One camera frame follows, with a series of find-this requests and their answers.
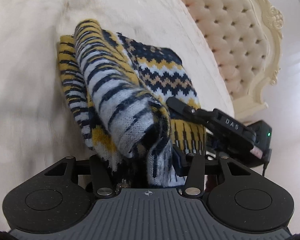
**knitted garment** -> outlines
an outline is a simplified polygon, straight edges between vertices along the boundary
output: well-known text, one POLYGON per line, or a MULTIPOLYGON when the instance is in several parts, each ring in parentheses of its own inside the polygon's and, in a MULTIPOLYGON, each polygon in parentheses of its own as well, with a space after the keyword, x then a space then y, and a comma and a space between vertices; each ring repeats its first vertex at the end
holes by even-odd
POLYGON ((96 151, 121 187, 183 185, 171 164, 172 144, 184 153, 204 151, 205 129, 169 113, 171 96, 194 108, 199 101, 181 59, 80 22, 61 36, 58 52, 63 91, 85 144, 96 151))

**tufted headboard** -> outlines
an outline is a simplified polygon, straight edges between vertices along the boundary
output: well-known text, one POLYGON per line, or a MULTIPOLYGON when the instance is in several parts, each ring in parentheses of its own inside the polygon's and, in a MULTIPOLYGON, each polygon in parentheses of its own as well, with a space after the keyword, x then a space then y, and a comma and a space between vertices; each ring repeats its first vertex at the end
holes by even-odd
POLYGON ((267 108, 277 83, 282 14, 268 0, 182 0, 214 54, 237 119, 267 108))

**floor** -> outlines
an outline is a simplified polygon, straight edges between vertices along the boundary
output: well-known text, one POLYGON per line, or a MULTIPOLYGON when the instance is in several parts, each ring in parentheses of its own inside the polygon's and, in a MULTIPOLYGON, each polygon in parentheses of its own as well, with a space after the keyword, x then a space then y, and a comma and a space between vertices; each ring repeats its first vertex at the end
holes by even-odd
POLYGON ((293 196, 295 212, 289 228, 300 233, 300 0, 270 2, 284 16, 281 71, 278 84, 264 90, 269 108, 252 119, 263 119, 273 128, 266 176, 293 196))

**ribbed surface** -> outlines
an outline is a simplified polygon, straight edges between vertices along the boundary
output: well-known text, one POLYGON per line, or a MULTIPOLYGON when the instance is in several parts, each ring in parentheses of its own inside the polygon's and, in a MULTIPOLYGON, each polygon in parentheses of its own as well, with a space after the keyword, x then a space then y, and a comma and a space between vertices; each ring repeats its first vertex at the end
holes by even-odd
POLYGON ((181 197, 176 189, 122 189, 99 200, 77 225, 59 233, 30 234, 13 230, 20 240, 283 240, 280 229, 263 235, 236 232, 215 221, 199 200, 181 197))

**white bedspread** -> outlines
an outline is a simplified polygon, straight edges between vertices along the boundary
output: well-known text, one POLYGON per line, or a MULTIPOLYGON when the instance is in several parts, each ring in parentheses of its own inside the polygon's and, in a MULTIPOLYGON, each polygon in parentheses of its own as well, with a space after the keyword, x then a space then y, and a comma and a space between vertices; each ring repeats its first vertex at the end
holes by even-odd
POLYGON ((0 230, 4 196, 67 155, 86 158, 65 107, 56 43, 85 18, 145 44, 173 49, 202 108, 233 115, 212 52, 180 0, 0 0, 0 230))

